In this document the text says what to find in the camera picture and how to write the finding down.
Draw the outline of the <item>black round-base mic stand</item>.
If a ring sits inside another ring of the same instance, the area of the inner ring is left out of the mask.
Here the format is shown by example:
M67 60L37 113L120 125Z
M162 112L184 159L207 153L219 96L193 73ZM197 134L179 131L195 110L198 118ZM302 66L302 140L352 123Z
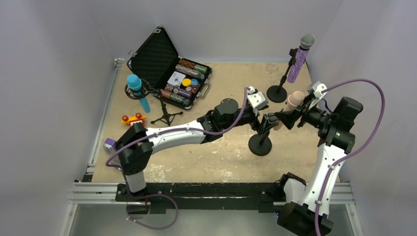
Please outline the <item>black round-base mic stand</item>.
M287 81L287 76L289 71L291 70L291 67L296 62L296 54L298 49L291 49L289 52L289 55L291 56L288 67L284 73L284 75L281 77L280 82L278 85L273 85L268 88L267 90L267 97L271 102L274 103L282 103L287 98L287 91L283 88L284 83Z

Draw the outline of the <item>purple glitter microphone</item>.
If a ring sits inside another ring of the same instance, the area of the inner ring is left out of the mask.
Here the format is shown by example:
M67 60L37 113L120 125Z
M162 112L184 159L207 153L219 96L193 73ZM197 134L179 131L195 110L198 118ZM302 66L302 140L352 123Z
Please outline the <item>purple glitter microphone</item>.
M300 40L299 47L295 50L295 54L292 55L290 70L287 75L287 82L294 83L298 77L298 74L306 61L310 48L315 42L315 36L311 33L306 33Z

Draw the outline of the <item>black tripod mic stand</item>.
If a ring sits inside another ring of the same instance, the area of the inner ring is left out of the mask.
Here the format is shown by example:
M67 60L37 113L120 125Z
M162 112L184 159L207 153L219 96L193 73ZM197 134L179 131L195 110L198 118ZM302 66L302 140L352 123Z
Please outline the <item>black tripod mic stand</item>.
M170 113L167 109L167 105L168 103L165 101L165 98L162 96L162 93L160 90L153 88L148 81L146 80L142 80L143 85L144 85L144 91L146 91L146 98L150 95L152 97L155 98L155 100L157 101L157 104L159 105L158 107L161 109L161 114L160 117L156 118L155 116L153 117L153 119L148 118L148 123L150 124L156 124L157 122L161 122L163 124L165 124L166 126L171 126L174 118L182 116L184 114L183 111L180 112L176 112L176 113ZM135 98L133 98L133 95L130 93L130 91L128 91L127 85L125 85L124 88L124 92L126 94L126 96L132 100L136 100Z

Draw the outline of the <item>blue microphone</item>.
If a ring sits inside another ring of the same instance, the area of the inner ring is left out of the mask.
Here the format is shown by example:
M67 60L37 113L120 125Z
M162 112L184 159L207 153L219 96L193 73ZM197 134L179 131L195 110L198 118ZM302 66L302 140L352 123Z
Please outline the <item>blue microphone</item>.
M140 105L146 113L150 113L150 105L146 98L146 91L144 91L144 85L142 80L135 74L130 74L126 79L128 91L133 95L133 98L139 100Z

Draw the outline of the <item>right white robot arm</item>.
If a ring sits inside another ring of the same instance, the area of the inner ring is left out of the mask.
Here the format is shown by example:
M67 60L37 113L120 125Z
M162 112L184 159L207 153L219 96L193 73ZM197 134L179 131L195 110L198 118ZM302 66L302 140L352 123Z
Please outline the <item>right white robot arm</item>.
M285 195L286 203L278 212L277 224L297 236L329 234L333 222L328 219L329 204L338 173L355 144L355 135L350 132L363 105L358 101L342 97L333 113L318 109L311 101L305 100L291 112L277 113L284 125L292 128L297 120L298 127L308 123L318 129L317 160L312 179L284 174L278 189Z

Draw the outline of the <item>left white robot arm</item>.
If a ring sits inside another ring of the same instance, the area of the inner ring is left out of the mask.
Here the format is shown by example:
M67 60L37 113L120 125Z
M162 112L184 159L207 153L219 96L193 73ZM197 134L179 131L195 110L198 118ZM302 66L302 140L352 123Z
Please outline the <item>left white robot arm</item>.
M267 115L258 120L259 112L267 107L268 100L259 93L248 95L241 108L234 99L223 99L204 116L183 125L144 128L140 123L134 124L116 141L115 152L106 161L106 166L122 172L131 193L140 192L147 187L144 169L150 157L162 150L210 143L232 128L247 124L257 136L268 136L277 121Z

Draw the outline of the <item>pink microphone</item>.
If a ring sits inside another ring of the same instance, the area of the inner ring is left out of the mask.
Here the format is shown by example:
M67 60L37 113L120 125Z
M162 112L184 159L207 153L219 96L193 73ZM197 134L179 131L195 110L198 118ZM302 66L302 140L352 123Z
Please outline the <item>pink microphone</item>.
M293 111L297 106L303 103L305 95L301 91L295 91L290 94L287 98L286 106L284 107L283 111Z

